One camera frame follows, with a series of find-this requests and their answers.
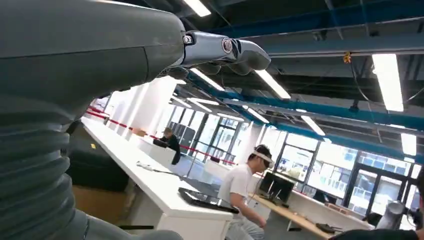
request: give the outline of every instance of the white t-shirt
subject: white t-shirt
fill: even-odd
[[[231,169],[224,180],[222,181],[221,187],[219,188],[218,198],[230,202],[230,193],[239,194],[244,197],[244,200],[248,197],[248,185],[253,176],[251,168],[247,164],[238,165]]]

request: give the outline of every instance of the tablet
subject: tablet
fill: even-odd
[[[237,208],[231,206],[231,204],[229,204],[227,201],[224,201],[220,198],[206,195],[198,191],[192,191],[183,187],[178,188],[178,192],[181,197],[190,205],[230,212],[233,214],[239,213]]]

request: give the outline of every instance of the jeans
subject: jeans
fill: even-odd
[[[263,240],[264,230],[253,222],[243,219],[231,222],[226,234],[228,240]]]

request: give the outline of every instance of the wooden desk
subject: wooden desk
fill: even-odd
[[[315,223],[312,223],[308,221],[306,218],[299,216],[295,214],[294,212],[290,211],[289,209],[282,207],[282,206],[276,206],[274,203],[263,199],[259,197],[258,195],[253,196],[252,198],[256,202],[266,206],[267,208],[271,209],[271,211],[289,219],[293,223],[299,225],[300,227],[318,235],[319,237],[323,239],[329,239],[333,237],[333,234],[328,234],[326,232],[321,231],[317,226],[315,226]]]

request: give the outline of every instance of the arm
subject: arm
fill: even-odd
[[[265,219],[263,219],[259,214],[249,208],[244,201],[242,195],[238,193],[230,193],[229,194],[230,204],[234,207],[238,208],[243,216],[245,216],[250,221],[257,224],[259,227],[263,228],[265,226]]]

